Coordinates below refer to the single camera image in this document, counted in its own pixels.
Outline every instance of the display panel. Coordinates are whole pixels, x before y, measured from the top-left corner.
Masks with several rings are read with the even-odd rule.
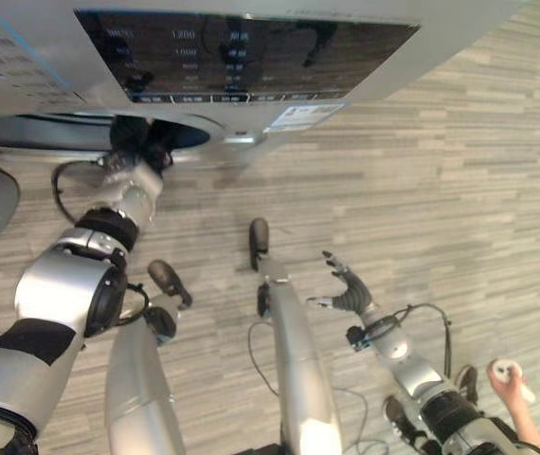
[[[77,10],[134,102],[339,99],[417,26]]]

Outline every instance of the label sticker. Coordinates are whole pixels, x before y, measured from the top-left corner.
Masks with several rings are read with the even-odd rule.
[[[345,105],[341,103],[290,106],[264,132],[305,130],[333,115]]]

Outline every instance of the white controller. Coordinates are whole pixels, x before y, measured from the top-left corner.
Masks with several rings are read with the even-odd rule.
[[[510,360],[509,358],[499,358],[494,362],[493,371],[499,382],[508,384],[512,379],[512,371],[514,368],[518,370],[521,376],[523,375],[523,369],[520,368],[520,365],[516,361]],[[526,384],[523,384],[521,393],[523,398],[528,402],[535,403],[535,393],[533,393]]]

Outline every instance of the white appliance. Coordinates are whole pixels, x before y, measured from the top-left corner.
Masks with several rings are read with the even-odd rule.
[[[399,90],[521,3],[0,0],[0,155],[99,155],[123,114],[175,123],[176,161],[240,165]]]

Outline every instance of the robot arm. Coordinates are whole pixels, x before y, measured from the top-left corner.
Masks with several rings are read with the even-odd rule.
[[[353,311],[364,328],[347,333],[355,350],[372,346],[382,364],[406,394],[420,407],[420,415],[442,445],[444,454],[521,455],[536,453],[517,448],[491,420],[484,418],[456,390],[451,381],[419,355],[401,328],[399,320],[386,315],[350,268],[333,254],[323,251],[333,275],[348,287],[337,297],[323,297],[317,304]]]
[[[126,256],[152,220],[162,180],[132,155],[104,165],[91,209],[17,285],[17,321],[0,336],[0,454],[36,453],[84,339],[117,323]]]

